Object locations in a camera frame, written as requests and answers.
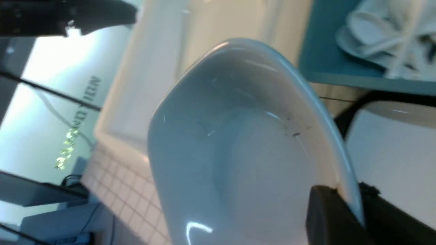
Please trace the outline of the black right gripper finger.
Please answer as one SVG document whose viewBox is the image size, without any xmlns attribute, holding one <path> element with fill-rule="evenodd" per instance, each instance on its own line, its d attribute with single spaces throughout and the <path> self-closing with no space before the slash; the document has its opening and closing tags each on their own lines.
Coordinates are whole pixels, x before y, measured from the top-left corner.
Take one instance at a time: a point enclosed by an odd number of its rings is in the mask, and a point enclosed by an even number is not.
<svg viewBox="0 0 436 245">
<path fill-rule="evenodd" d="M 366 226 L 363 227 L 337 190 L 324 185 L 310 189 L 306 233 L 310 245 L 434 245 L 433 228 L 420 222 L 380 196 L 380 191 L 364 182 Z"/>
</svg>

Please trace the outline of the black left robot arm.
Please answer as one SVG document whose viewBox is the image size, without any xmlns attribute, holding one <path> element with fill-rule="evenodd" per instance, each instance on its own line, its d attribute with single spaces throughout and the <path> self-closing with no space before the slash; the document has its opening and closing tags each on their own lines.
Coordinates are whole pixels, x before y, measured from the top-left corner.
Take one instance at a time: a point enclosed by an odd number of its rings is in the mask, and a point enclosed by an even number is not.
<svg viewBox="0 0 436 245">
<path fill-rule="evenodd" d="M 2 0 L 1 38 L 82 35 L 137 21 L 139 10 L 122 0 Z"/>
</svg>

